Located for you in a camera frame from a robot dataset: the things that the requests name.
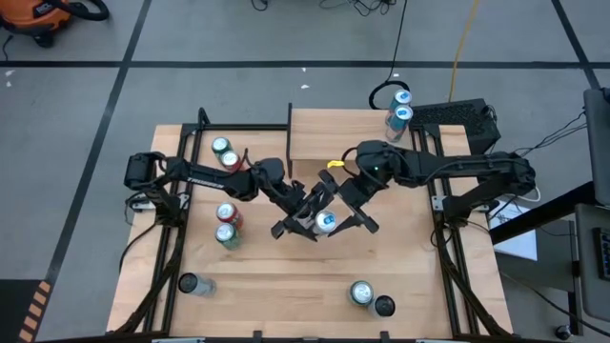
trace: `wire bundle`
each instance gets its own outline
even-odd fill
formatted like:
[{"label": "wire bundle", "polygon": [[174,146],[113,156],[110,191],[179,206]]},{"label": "wire bundle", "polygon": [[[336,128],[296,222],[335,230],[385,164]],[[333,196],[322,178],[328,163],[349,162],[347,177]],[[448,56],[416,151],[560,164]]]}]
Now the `wire bundle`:
[{"label": "wire bundle", "polygon": [[[338,1],[338,4],[326,5],[333,1]],[[324,10],[336,9],[343,5],[351,5],[361,16],[367,17],[376,10],[379,10],[381,15],[386,15],[388,11],[390,11],[390,6],[393,6],[396,3],[397,0],[373,0],[373,2],[368,5],[361,0],[320,0],[317,5]]]}]

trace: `silver can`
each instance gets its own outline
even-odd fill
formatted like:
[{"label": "silver can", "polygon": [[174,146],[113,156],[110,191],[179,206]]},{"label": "silver can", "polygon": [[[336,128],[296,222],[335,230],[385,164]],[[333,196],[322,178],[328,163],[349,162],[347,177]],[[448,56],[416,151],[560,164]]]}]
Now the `silver can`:
[{"label": "silver can", "polygon": [[216,240],[227,250],[233,251],[239,248],[241,239],[237,234],[235,226],[229,223],[222,223],[216,229]]},{"label": "silver can", "polygon": [[390,103],[390,108],[388,109],[388,113],[385,116],[385,124],[388,125],[390,118],[394,115],[395,110],[398,106],[409,106],[411,101],[413,100],[413,95],[411,95],[410,91],[401,90],[396,91],[394,94],[394,98],[392,98],[392,102]]},{"label": "silver can", "polygon": [[380,295],[371,301],[367,307],[369,313],[375,317],[390,317],[397,311],[397,304],[388,295]]},{"label": "silver can", "polygon": [[314,233],[318,235],[329,234],[336,228],[335,214],[324,210],[317,213],[315,216]]},{"label": "silver can", "polygon": [[373,286],[366,281],[356,281],[350,287],[348,297],[358,306],[367,306],[373,301]]},{"label": "silver can", "polygon": [[407,130],[409,122],[413,118],[413,110],[408,106],[399,106],[396,108],[394,115],[390,118],[385,132],[386,138],[390,142],[397,142],[402,137],[402,134]]},{"label": "silver can", "polygon": [[186,272],[178,280],[178,289],[184,294],[213,296],[216,293],[216,283],[212,279]]}]

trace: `yellow cable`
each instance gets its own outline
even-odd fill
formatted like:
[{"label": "yellow cable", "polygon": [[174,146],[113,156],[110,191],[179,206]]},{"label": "yellow cable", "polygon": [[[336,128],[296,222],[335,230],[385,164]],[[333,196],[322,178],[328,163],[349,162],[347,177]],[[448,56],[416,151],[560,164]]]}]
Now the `yellow cable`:
[{"label": "yellow cable", "polygon": [[473,7],[470,8],[470,14],[468,15],[468,21],[466,22],[466,27],[464,28],[464,33],[461,35],[461,39],[459,39],[459,45],[457,46],[456,51],[456,59],[454,60],[454,67],[451,71],[451,88],[449,89],[449,102],[454,97],[454,87],[456,86],[456,71],[458,70],[458,60],[459,55],[461,54],[461,49],[464,47],[464,42],[466,41],[466,35],[468,35],[468,30],[470,30],[470,26],[472,25],[475,17],[477,16],[477,7],[478,0],[473,2]]}]

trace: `black keyboard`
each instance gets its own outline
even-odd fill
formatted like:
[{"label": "black keyboard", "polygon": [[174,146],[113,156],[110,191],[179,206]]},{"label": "black keyboard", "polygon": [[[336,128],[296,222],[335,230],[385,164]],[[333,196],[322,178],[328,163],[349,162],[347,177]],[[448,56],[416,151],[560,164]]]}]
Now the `black keyboard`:
[{"label": "black keyboard", "polygon": [[610,230],[594,228],[593,238],[598,250],[598,271],[600,278],[610,281]]}]

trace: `blue soda can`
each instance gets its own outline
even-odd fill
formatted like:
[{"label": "blue soda can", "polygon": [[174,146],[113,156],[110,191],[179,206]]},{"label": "blue soda can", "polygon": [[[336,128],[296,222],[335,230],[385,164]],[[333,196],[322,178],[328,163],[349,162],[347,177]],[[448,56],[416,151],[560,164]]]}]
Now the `blue soda can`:
[{"label": "blue soda can", "polygon": [[413,110],[408,106],[399,106],[394,111],[394,115],[388,122],[385,131],[385,137],[390,142],[397,142],[402,137],[402,134],[407,130],[409,121],[413,118]]},{"label": "blue soda can", "polygon": [[392,118],[398,106],[409,106],[411,100],[413,100],[413,96],[409,91],[397,91],[392,98],[392,103],[390,103],[388,114],[385,116],[385,125],[389,125],[390,118]]}]

